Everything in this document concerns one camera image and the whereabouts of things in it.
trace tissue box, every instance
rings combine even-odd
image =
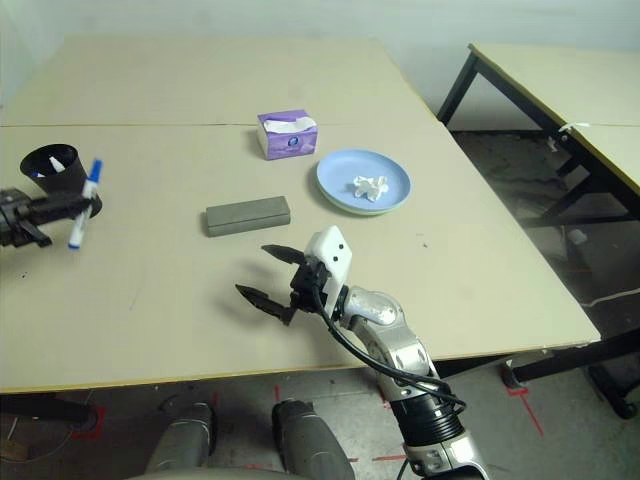
[[[267,131],[265,129],[264,123],[267,120],[293,124],[293,122],[303,117],[309,117],[304,110],[289,110],[258,115],[258,141],[267,160],[308,155],[315,151],[316,140],[318,139],[318,127],[316,125],[300,131],[296,131],[293,125],[282,125],[281,128],[271,129],[276,131]]]

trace eraser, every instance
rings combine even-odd
[[[284,197],[263,198],[207,208],[210,237],[288,225],[291,211]]]

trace pen holder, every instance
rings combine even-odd
[[[56,172],[49,157],[58,160],[64,166],[64,170]],[[20,171],[47,193],[60,191],[82,193],[87,179],[78,151],[71,145],[62,143],[45,145],[31,152],[20,162]],[[92,201],[91,216],[97,215],[101,209],[102,200],[96,195]]]

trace table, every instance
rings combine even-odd
[[[640,218],[640,53],[566,47],[471,44],[471,53],[443,103],[447,124],[475,75],[480,73],[566,148],[589,176],[527,227],[627,221]],[[574,123],[567,131],[562,127]],[[609,192],[628,210],[613,217],[561,215],[587,193]]]
[[[371,45],[363,52],[380,48]],[[72,71],[81,71],[82,61]],[[332,68],[331,62],[323,67]],[[417,104],[399,79],[389,76],[389,97]],[[351,92],[363,98],[349,105],[378,101],[365,94]],[[111,102],[126,109],[117,98],[103,99],[103,110],[117,113]],[[329,93],[324,100],[330,100]],[[12,107],[12,118],[21,115],[21,101]],[[233,111],[228,105],[233,98],[219,101],[220,111]],[[298,314],[285,328],[234,289],[235,283],[248,284],[286,301],[294,270],[264,254],[260,245],[302,248],[313,232],[330,224],[342,229],[354,252],[349,282],[396,297],[435,359],[599,338],[444,126],[412,102],[407,100],[408,115],[415,121],[403,124],[361,121],[338,104],[325,105],[327,115],[346,120],[351,115],[353,121],[321,123],[314,155],[272,162],[263,160],[254,127],[245,125],[2,127],[3,184],[27,194],[36,194],[37,187],[18,173],[17,164],[37,146],[69,143],[85,165],[99,156],[105,167],[104,208],[91,221],[79,252],[66,248],[69,223],[58,222],[45,227],[53,246],[0,253],[0,390],[358,365],[319,318]],[[32,110],[30,103],[24,108],[41,118],[50,114]],[[165,117],[171,118],[170,112]],[[379,151],[408,170],[414,188],[402,208],[357,217],[322,197],[314,183],[315,164],[347,147]],[[290,225],[205,236],[205,207],[273,195],[287,197]]]
[[[301,106],[323,125],[433,117],[372,40],[81,36],[16,93],[3,124],[255,125]]]

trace black cable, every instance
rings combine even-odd
[[[402,466],[400,467],[400,471],[398,472],[398,476],[396,477],[396,480],[402,479],[402,475],[404,474],[404,471],[406,470],[407,465],[409,465],[409,459],[405,458],[404,462],[402,462]]]
[[[467,404],[460,400],[455,395],[451,394],[451,388],[449,384],[443,380],[434,377],[428,377],[426,375],[418,375],[416,373],[406,372],[404,370],[399,370],[397,368],[391,367],[385,363],[379,362],[368,353],[360,350],[356,347],[351,341],[334,325],[333,321],[324,310],[324,305],[322,305],[322,300],[320,299],[320,289],[317,285],[314,285],[311,288],[311,292],[313,294],[313,301],[315,303],[316,309],[320,312],[324,323],[327,325],[329,332],[336,339],[336,341],[346,348],[353,356],[355,356],[358,360],[361,360],[374,370],[387,375],[395,380],[406,383],[407,385],[412,386],[413,388],[417,388],[425,393],[433,395],[434,397],[438,397],[441,400],[448,401],[460,405],[462,409],[458,410],[458,413],[461,412]],[[434,385],[436,387],[444,389],[447,393],[441,392],[439,390],[432,390],[421,385],[418,385],[417,382],[427,383],[430,385]]]

